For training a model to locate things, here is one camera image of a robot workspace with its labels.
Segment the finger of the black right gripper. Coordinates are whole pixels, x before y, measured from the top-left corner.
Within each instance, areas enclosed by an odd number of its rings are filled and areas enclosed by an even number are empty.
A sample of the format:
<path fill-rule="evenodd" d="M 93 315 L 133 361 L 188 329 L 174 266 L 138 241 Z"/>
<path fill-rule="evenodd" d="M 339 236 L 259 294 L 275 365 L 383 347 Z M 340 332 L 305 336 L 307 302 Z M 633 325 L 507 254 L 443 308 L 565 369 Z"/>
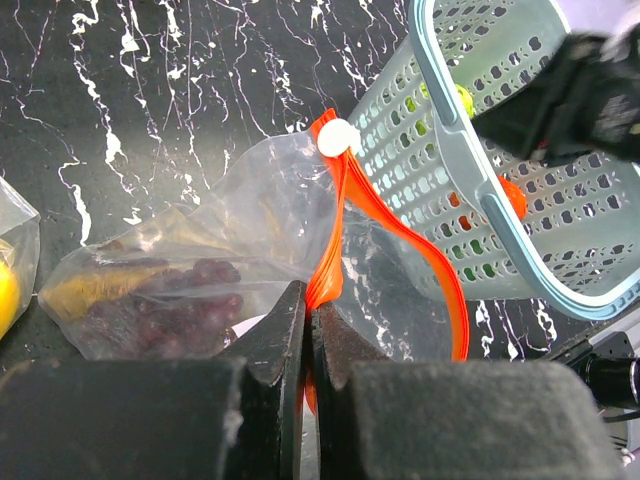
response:
<path fill-rule="evenodd" d="M 522 89 L 472 120 L 521 160 L 571 163 L 602 151 L 639 161 L 639 34 L 567 35 Z"/>

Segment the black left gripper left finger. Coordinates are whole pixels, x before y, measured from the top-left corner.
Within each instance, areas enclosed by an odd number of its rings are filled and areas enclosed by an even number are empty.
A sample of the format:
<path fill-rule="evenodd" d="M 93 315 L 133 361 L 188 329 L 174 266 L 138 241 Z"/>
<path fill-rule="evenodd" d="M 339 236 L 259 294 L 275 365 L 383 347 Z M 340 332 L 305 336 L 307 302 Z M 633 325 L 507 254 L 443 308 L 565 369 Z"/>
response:
<path fill-rule="evenodd" d="M 42 360 L 1 379 L 5 479 L 295 479 L 304 283 L 206 360 Z"/>

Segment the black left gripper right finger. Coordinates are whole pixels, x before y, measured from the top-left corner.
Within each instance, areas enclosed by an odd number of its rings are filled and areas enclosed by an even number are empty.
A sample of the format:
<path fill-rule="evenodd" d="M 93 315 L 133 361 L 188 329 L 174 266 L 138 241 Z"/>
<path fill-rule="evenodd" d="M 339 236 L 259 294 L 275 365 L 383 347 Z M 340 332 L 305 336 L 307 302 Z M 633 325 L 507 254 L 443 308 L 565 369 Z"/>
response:
<path fill-rule="evenodd" d="M 310 318 L 324 479 L 619 479 L 586 385 L 556 363 L 401 363 L 326 304 Z"/>

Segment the orange pumpkin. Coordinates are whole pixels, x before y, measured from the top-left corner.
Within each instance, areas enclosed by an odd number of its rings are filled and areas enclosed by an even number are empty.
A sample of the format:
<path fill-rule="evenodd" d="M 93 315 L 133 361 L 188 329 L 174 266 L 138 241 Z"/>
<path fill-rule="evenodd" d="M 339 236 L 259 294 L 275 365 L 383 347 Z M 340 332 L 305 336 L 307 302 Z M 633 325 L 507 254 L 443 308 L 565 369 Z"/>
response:
<path fill-rule="evenodd" d="M 509 202 L 513 207 L 518 219 L 520 221 L 524 220 L 528 211 L 528 203 L 525 194 L 517 185 L 510 182 L 504 176 L 499 175 L 498 180 L 503 188 L 504 193 L 508 197 Z M 452 207 L 458 207 L 461 203 L 455 192 L 451 192 L 448 195 L 448 201 Z M 467 216 L 461 215 L 458 218 L 458 222 L 464 231 L 469 231 L 472 229 L 472 225 L 469 222 Z"/>

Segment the orange zip plastic bag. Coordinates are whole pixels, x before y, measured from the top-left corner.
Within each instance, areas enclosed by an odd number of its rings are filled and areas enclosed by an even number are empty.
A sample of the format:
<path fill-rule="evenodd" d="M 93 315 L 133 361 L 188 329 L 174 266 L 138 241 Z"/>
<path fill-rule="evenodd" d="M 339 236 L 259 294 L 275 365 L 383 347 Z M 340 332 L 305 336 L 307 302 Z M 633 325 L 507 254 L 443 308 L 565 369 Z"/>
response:
<path fill-rule="evenodd" d="M 244 299 L 219 352 L 300 281 L 305 311 L 334 306 L 389 357 L 464 361 L 470 327 L 453 265 L 384 203 L 357 160 L 360 146 L 360 131 L 334 110 L 307 130 L 265 139 L 196 209 L 170 207 L 64 257 L 39 304 L 86 359 L 147 360 L 93 358 L 81 339 L 89 308 L 212 258 L 236 267 Z"/>

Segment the yellow lemon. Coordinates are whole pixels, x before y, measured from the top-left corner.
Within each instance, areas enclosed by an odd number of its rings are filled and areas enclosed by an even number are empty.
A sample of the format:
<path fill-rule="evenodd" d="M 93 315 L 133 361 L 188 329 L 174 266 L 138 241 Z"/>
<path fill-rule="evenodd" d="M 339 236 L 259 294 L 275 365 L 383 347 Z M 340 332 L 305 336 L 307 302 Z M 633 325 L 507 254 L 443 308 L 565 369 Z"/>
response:
<path fill-rule="evenodd" d="M 1 337 L 9 331 L 21 305 L 19 276 L 13 270 L 14 248 L 1 240 Z"/>

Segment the blue zip top bag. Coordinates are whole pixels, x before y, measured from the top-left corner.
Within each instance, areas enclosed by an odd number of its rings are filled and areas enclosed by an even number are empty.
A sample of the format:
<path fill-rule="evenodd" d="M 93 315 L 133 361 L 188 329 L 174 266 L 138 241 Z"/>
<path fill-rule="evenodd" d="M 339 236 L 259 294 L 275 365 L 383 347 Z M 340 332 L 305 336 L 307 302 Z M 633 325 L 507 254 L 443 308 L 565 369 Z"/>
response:
<path fill-rule="evenodd" d="M 40 214 L 1 178 L 1 337 L 28 308 L 40 257 Z"/>

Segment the purple grapes bunch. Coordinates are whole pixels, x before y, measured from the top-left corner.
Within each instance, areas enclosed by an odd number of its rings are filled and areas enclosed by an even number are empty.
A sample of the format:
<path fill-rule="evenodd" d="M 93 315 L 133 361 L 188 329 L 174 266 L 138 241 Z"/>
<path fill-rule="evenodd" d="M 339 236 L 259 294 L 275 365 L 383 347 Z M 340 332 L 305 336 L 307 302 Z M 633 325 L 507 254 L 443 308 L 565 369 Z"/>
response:
<path fill-rule="evenodd" d="M 121 297 L 92 305 L 81 339 L 95 359 L 215 354 L 243 309 L 240 280 L 230 262 L 212 258 L 156 273 Z"/>

